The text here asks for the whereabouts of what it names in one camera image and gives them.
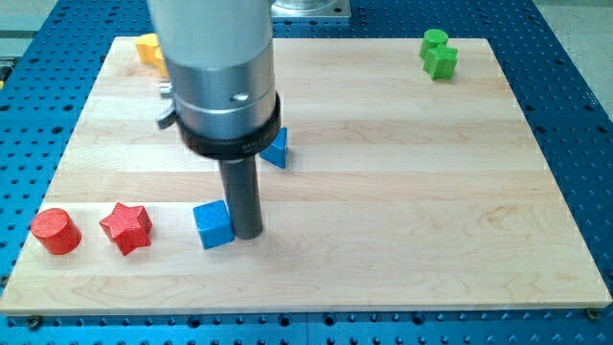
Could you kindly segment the black collar tool mount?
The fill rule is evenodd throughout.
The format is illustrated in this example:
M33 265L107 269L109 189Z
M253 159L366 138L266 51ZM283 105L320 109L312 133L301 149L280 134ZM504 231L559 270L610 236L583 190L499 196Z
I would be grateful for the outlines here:
M213 139L197 134L176 120L183 143L195 153L215 160L239 160L265 150L281 129L281 99L276 93L271 117L255 132L234 139Z

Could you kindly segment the yellow block behind arm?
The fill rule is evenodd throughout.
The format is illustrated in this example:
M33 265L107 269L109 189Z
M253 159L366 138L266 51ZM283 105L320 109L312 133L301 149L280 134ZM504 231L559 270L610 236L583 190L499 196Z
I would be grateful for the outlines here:
M157 46L154 48L153 57L154 57L154 60L153 60L154 65L157 67L160 77L163 79L168 79L170 75L169 75L167 65L165 62L165 58L164 58L164 55L163 55L163 52L160 46Z

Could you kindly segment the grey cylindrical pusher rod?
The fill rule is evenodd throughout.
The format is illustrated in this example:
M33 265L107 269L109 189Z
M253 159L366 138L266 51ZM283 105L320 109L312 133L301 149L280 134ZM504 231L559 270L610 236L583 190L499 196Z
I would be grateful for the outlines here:
M263 229L255 157L222 160L219 169L234 232L242 240L252 240Z

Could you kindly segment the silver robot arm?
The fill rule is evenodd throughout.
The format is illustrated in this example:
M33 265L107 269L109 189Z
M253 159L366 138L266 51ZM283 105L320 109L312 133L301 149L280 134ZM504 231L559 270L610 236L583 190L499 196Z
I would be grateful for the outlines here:
M148 0L170 76L172 104L160 127L219 165L235 235L263 229L256 155L281 129L271 2Z

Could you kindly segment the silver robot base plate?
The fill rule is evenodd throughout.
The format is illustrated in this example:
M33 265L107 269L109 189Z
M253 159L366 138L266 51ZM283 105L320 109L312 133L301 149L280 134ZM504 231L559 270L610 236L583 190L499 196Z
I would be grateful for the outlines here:
M350 0L275 0L271 6L275 18L350 18Z

